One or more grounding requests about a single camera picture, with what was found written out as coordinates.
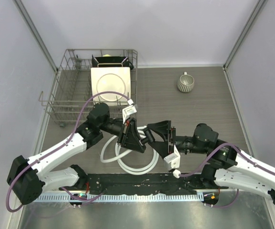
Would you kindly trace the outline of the white square plate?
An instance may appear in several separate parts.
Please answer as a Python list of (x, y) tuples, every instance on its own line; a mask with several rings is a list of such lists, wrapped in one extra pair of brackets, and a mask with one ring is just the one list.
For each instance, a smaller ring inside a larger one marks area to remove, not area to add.
[(129, 67), (91, 68), (92, 95), (101, 94), (93, 101), (104, 102), (109, 106), (123, 106), (131, 98), (131, 71)]

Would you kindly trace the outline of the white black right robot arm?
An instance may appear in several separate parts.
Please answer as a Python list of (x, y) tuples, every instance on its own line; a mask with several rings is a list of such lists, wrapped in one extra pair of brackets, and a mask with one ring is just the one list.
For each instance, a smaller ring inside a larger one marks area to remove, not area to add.
[[(170, 121), (148, 124), (147, 128), (163, 139), (159, 142), (151, 136), (149, 145), (163, 158), (175, 178), (201, 172), (200, 179), (207, 187), (241, 189), (268, 198), (275, 205), (275, 168), (220, 140), (207, 124), (198, 124), (192, 136), (177, 136)], [(193, 172), (184, 174), (179, 171), (181, 153), (200, 153), (207, 157)]]

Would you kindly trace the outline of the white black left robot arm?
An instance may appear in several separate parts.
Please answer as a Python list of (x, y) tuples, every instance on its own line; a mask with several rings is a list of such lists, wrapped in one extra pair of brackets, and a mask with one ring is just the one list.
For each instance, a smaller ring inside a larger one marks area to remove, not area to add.
[(97, 144), (104, 132), (116, 136), (121, 147), (143, 153), (146, 146), (138, 133), (136, 120), (131, 116), (137, 112), (137, 106), (132, 101), (128, 104), (122, 110), (122, 118), (111, 118), (109, 106), (98, 103), (86, 121), (63, 141), (30, 158), (15, 158), (7, 178), (10, 191), (23, 205), (33, 202), (48, 186), (45, 175), (70, 157)]

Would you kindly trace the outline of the black elbow hose fitting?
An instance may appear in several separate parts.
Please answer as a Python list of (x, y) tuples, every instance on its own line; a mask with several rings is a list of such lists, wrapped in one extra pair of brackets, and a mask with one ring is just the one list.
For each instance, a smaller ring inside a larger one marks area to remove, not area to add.
[(141, 140), (141, 144), (145, 145), (146, 143), (153, 143), (155, 141), (153, 134), (151, 133), (151, 130), (149, 128), (143, 129), (145, 138)]

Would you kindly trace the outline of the black square dish in rack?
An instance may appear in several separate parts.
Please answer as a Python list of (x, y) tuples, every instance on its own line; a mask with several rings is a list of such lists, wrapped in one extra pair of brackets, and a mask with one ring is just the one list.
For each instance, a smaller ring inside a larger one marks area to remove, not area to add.
[(134, 69), (134, 65), (127, 56), (92, 56), (92, 67), (129, 67)]

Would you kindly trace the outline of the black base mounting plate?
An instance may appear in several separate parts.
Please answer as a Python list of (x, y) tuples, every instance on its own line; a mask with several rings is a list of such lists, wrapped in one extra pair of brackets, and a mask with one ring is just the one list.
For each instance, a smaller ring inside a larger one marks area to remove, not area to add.
[(138, 195), (195, 194), (198, 189), (218, 189), (200, 174), (175, 178), (171, 173), (149, 173), (140, 176), (131, 174), (88, 174), (88, 181), (81, 187), (66, 187), (68, 191), (86, 191), (98, 195)]

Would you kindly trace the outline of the grey ribbed ceramic mug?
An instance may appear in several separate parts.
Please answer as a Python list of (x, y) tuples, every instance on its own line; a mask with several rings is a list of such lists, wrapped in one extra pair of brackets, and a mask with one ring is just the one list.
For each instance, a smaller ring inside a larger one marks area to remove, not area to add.
[(194, 82), (194, 78), (187, 72), (184, 72), (177, 82), (177, 89), (182, 93), (189, 93), (194, 88)]

